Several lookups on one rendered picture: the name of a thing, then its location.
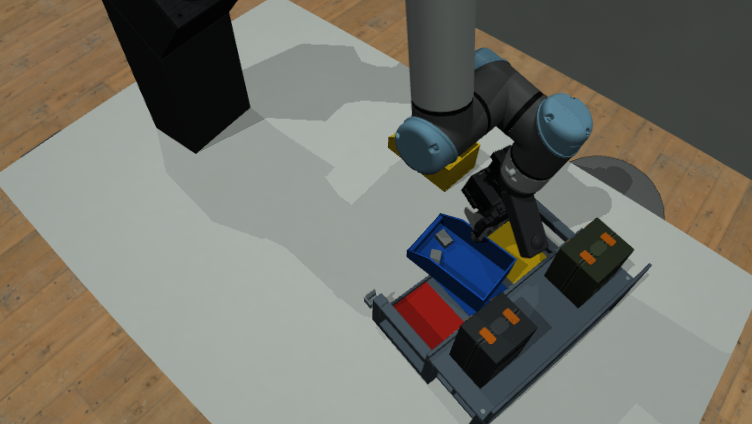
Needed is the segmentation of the black case with orange latches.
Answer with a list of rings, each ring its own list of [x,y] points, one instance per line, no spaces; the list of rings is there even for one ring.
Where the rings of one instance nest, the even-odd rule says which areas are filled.
[[[597,217],[559,249],[545,277],[580,308],[615,275],[633,251]]]
[[[460,325],[449,355],[481,389],[520,354],[537,328],[501,292]]]

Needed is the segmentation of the yellow bin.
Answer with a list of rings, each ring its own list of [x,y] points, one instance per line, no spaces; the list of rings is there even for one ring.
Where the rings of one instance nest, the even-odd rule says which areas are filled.
[[[388,148],[400,157],[395,144],[395,134],[391,136]],[[479,148],[480,144],[476,142],[463,154],[461,154],[454,163],[447,165],[448,168],[445,167],[435,174],[422,175],[445,192],[475,167]]]

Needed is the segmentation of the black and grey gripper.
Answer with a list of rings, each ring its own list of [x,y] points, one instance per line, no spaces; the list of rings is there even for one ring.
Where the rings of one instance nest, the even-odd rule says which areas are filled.
[[[504,179],[500,165],[503,156],[510,147],[511,145],[508,145],[501,150],[493,152],[490,156],[492,159],[490,165],[478,173],[471,175],[461,190],[472,208],[479,210],[474,212],[469,207],[465,207],[464,209],[464,213],[473,229],[471,233],[473,241],[481,241],[484,236],[488,237],[509,221],[501,195],[502,191],[506,190],[507,193],[518,198],[528,198],[536,193],[520,192],[511,187]],[[491,169],[492,171],[489,172]]]

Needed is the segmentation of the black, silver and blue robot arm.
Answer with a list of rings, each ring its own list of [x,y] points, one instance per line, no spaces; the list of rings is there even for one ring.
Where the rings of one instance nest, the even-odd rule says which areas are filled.
[[[506,182],[541,190],[589,138],[589,109],[569,94],[544,95],[491,49],[475,51],[476,0],[405,3],[412,117],[395,134],[402,160],[438,173],[497,125],[516,142],[501,160]],[[501,195],[520,256],[546,250],[534,195]]]

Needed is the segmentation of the blue bin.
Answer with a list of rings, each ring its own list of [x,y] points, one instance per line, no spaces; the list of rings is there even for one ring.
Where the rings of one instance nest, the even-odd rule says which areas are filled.
[[[442,229],[453,239],[445,249],[435,238]],[[474,242],[472,231],[465,220],[440,214],[412,244],[408,259],[477,312],[510,273],[516,258],[486,236]],[[440,264],[430,258],[431,249],[442,251]]]

